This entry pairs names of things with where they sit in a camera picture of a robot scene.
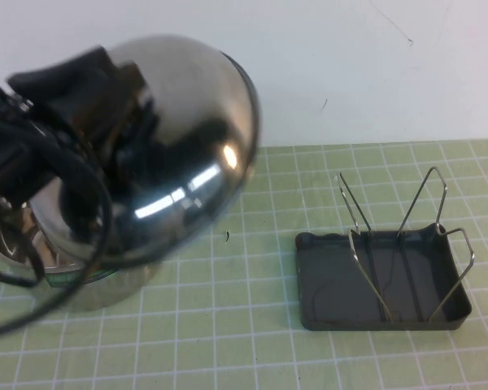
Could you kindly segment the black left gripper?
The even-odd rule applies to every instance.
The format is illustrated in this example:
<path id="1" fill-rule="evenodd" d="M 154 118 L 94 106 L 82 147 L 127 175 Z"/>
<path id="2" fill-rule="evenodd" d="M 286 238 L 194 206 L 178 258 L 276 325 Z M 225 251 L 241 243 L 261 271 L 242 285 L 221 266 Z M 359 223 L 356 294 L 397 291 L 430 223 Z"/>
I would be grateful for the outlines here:
<path id="1" fill-rule="evenodd" d="M 118 93 L 117 68 L 107 50 L 95 46 L 61 63 L 7 78 L 21 97 L 35 104 L 74 102 Z M 77 162 L 92 171 L 120 170 L 146 147 L 146 135 L 71 134 Z M 72 156 L 54 138 L 39 133 L 11 96 L 0 88 L 0 191 L 38 191 L 54 177 L 72 178 Z"/>

